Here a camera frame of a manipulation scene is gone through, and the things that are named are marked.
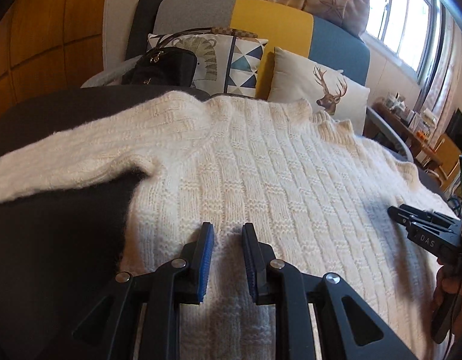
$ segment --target deer print pillow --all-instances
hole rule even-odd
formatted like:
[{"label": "deer print pillow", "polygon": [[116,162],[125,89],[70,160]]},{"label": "deer print pillow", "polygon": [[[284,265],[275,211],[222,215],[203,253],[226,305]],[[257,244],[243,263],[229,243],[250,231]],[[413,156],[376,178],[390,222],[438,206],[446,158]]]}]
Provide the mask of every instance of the deer print pillow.
[{"label": "deer print pillow", "polygon": [[369,88],[330,67],[303,56],[274,48],[274,75],[269,102],[291,103],[306,99],[314,112],[326,111],[336,120],[349,119],[362,135]]},{"label": "deer print pillow", "polygon": [[[168,35],[148,35],[151,47]],[[254,97],[257,71],[267,39],[239,38],[230,35],[183,35],[168,46],[194,52],[198,59],[194,87],[208,92],[234,93]]]}]

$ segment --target black cushion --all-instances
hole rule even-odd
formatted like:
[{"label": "black cushion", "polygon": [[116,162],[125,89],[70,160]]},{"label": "black cushion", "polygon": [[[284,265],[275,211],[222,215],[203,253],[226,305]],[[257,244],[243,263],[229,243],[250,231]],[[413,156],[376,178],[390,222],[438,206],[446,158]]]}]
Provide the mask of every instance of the black cushion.
[{"label": "black cushion", "polygon": [[[180,88],[125,85],[27,100],[0,119],[0,156]],[[184,90],[200,100],[203,91]],[[34,359],[66,321],[113,278],[126,212],[144,177],[129,172],[81,190],[38,193],[0,204],[0,347]]]}]

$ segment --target black handbag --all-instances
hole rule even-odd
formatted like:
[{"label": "black handbag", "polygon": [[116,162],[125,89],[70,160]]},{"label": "black handbag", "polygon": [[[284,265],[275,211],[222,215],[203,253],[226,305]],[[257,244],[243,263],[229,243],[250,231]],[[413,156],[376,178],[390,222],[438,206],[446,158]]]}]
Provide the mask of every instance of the black handbag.
[{"label": "black handbag", "polygon": [[173,85],[191,87],[197,66],[194,52],[179,47],[165,47],[182,35],[204,33],[211,28],[194,28],[161,39],[146,52],[135,67],[123,76],[122,84]]}]

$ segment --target cable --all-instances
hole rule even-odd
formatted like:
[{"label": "cable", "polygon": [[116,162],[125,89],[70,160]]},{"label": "cable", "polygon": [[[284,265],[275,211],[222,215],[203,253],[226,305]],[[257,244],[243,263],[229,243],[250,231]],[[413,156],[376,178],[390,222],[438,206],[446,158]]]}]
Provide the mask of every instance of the cable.
[{"label": "cable", "polygon": [[443,360],[445,360],[446,356],[448,355],[449,347],[451,346],[451,336],[453,335],[452,330],[453,330],[453,323],[454,323],[454,306],[456,305],[456,301],[458,300],[458,296],[461,292],[461,286],[462,286],[462,278],[460,280],[460,285],[457,288],[457,293],[454,296],[453,304],[451,306],[451,318],[449,320],[448,345],[446,346],[446,351],[444,352]]},{"label": "cable", "polygon": [[448,203],[448,206],[451,208],[451,210],[453,210],[454,214],[458,218],[461,218],[462,199],[460,199],[460,197],[457,195],[451,195],[446,202]]}]

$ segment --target white knit sweater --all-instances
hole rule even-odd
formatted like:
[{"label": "white knit sweater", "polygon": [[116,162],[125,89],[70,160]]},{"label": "white knit sweater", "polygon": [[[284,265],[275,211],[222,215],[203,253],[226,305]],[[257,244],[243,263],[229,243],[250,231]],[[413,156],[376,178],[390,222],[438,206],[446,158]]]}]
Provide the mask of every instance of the white knit sweater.
[{"label": "white knit sweater", "polygon": [[451,211],[413,164],[356,137],[349,121],[313,115],[305,101],[200,103],[170,92],[3,156],[0,202],[83,188],[135,167],[149,177],[130,203],[121,269],[154,270],[202,222],[215,227],[205,301],[181,309],[182,358],[274,356],[273,309],[248,294],[245,222],[301,271],[342,275],[419,358],[439,357],[428,333],[436,263],[386,209]]}]

